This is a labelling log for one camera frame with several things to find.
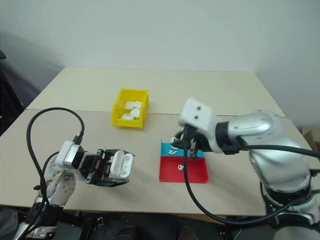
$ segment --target cardboard box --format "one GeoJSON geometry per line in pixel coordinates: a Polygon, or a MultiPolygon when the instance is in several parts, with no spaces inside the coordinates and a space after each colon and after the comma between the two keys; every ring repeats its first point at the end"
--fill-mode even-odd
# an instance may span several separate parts
{"type": "Polygon", "coordinates": [[[304,127],[302,129],[302,135],[312,150],[320,151],[320,130],[304,127]]]}

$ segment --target yellow plastic tray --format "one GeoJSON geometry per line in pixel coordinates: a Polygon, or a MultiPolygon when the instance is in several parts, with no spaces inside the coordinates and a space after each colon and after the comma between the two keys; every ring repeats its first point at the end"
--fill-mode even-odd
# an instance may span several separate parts
{"type": "Polygon", "coordinates": [[[142,128],[146,120],[147,107],[149,105],[148,90],[121,88],[118,97],[112,107],[112,125],[130,128],[142,128]],[[140,101],[142,106],[140,109],[140,118],[135,120],[123,120],[123,114],[129,114],[130,111],[125,110],[127,101],[140,101]]]}

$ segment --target table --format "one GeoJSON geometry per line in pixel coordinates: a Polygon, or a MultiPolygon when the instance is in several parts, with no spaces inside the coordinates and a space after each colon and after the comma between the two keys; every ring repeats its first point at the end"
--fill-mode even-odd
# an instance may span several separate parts
{"type": "MultiPolygon", "coordinates": [[[[181,129],[178,113],[187,97],[212,103],[211,106],[217,107],[215,110],[225,121],[230,120],[232,115],[245,114],[254,109],[273,110],[282,116],[284,131],[302,147],[309,148],[252,72],[162,72],[66,67],[0,138],[0,204],[32,205],[36,195],[32,188],[39,183],[39,176],[27,150],[26,128],[39,109],[59,106],[74,109],[82,117],[85,132],[81,145],[85,150],[96,152],[98,148],[121,148],[136,155],[130,183],[107,188],[78,181],[65,209],[201,214],[190,199],[184,183],[158,181],[161,139],[168,142],[181,129]],[[185,86],[190,86],[196,79],[198,84],[190,87],[192,91],[184,87],[174,95],[162,96],[160,92],[168,89],[168,86],[153,85],[151,79],[152,75],[156,79],[161,76],[166,79],[166,83],[172,81],[172,88],[178,89],[181,84],[175,83],[174,79],[180,74],[183,77],[189,76],[186,77],[185,86]],[[118,81],[103,82],[102,79],[108,79],[108,76],[109,79],[117,76],[118,81]],[[133,87],[132,81],[135,81],[137,88],[149,89],[150,108],[143,129],[111,125],[111,103],[115,101],[120,88],[133,87]],[[207,83],[205,88],[202,87],[204,82],[207,83]],[[230,86],[238,87],[238,91],[232,88],[232,94],[228,94],[230,86]],[[217,95],[210,94],[208,89],[214,89],[217,95]],[[166,98],[175,104],[166,107],[166,98]]],[[[58,151],[64,141],[72,140],[79,129],[77,119],[67,112],[48,112],[37,119],[31,139],[40,165],[51,153],[58,151]]],[[[259,180],[252,170],[247,152],[228,156],[206,153],[205,157],[209,182],[191,184],[194,194],[204,207],[218,215],[257,216],[265,213],[259,180]]],[[[306,159],[311,168],[319,167],[314,158],[306,159]]],[[[316,187],[320,187],[319,180],[313,180],[316,187]]]]}

